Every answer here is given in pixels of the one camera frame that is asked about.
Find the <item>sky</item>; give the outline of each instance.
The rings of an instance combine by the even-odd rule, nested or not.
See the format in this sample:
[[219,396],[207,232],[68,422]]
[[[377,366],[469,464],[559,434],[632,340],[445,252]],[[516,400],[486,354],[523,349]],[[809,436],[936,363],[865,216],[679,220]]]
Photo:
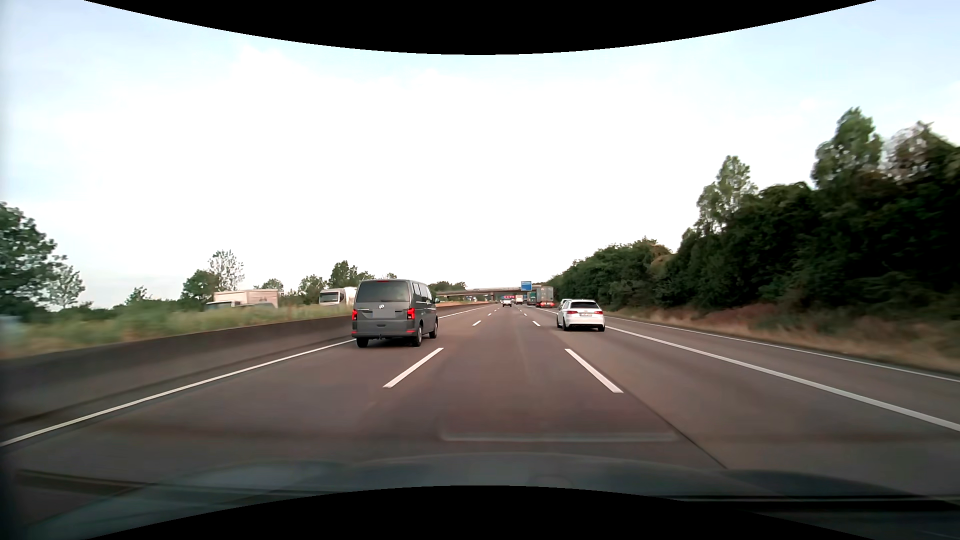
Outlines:
[[177,298],[217,250],[244,263],[244,287],[344,259],[422,282],[544,281],[612,243],[675,250],[726,155],[761,188],[807,181],[850,107],[885,137],[924,121],[960,142],[957,20],[960,2],[876,0],[468,57],[8,0],[0,200],[57,241],[96,307],[137,286]]

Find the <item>truck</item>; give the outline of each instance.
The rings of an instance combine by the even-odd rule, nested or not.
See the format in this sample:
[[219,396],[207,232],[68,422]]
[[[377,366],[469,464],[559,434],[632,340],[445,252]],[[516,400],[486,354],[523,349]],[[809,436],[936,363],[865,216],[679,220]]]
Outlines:
[[221,307],[280,307],[279,289],[224,290],[213,293],[213,301],[204,310]]
[[357,287],[342,287],[320,291],[321,306],[353,306],[357,297]]
[[537,285],[534,287],[534,293],[537,297],[537,307],[554,307],[556,305],[553,300],[553,287]]

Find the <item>car hood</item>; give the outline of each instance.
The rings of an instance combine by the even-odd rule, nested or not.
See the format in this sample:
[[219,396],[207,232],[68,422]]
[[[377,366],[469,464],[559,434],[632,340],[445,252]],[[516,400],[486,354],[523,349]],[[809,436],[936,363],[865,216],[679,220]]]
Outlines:
[[34,524],[28,528],[27,537],[75,540],[254,503],[350,491],[451,485],[576,488],[681,501],[921,497],[879,485],[783,471],[704,471],[570,454],[442,454],[352,464],[261,461],[134,486],[127,492]]

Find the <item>van rear window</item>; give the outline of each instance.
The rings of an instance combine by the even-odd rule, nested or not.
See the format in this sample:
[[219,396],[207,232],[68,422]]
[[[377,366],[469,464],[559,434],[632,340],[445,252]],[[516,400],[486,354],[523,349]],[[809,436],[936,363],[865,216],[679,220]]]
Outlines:
[[362,282],[355,302],[410,302],[407,282]]

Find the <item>guardrail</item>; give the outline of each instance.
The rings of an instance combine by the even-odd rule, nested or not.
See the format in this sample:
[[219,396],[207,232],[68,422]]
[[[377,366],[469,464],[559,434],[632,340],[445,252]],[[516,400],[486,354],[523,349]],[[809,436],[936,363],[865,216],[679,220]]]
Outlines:
[[327,317],[4,359],[0,424],[69,420],[260,358],[349,339],[350,327],[349,316]]

